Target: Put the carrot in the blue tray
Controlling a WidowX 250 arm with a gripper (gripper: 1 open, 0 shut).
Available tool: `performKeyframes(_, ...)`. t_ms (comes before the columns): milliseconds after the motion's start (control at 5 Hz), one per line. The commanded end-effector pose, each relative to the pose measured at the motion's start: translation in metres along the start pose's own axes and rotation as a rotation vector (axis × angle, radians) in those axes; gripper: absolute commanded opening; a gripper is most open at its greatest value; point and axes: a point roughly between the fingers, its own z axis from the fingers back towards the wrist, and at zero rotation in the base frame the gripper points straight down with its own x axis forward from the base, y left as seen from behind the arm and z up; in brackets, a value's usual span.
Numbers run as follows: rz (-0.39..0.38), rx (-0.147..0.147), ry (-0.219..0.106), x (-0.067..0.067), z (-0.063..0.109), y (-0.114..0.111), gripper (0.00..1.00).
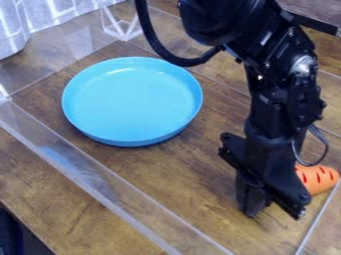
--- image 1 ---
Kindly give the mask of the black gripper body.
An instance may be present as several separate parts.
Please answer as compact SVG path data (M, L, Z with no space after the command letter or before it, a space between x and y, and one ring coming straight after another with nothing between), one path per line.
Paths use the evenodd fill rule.
M305 206L312 201L312 195L296 174L293 136L281 134L269 138L251 121L247 121L244 131L247 137L231 132L221 134L219 155L236 172L248 172L264 183L272 203L299 220L305 215Z

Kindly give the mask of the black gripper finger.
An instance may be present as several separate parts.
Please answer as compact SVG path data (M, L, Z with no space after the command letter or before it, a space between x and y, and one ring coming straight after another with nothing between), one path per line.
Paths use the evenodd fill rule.
M248 217L255 218L272 203L265 185L244 171L236 173L235 184L239 208Z

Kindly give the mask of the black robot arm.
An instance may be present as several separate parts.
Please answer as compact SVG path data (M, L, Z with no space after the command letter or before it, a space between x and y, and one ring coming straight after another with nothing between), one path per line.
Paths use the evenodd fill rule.
M221 135L220 156L236 169L236 196L251 217L277 203L296 219L312 196L296 165L326 102L315 45L276 0L180 0L186 33L244 64L252 105L245 136Z

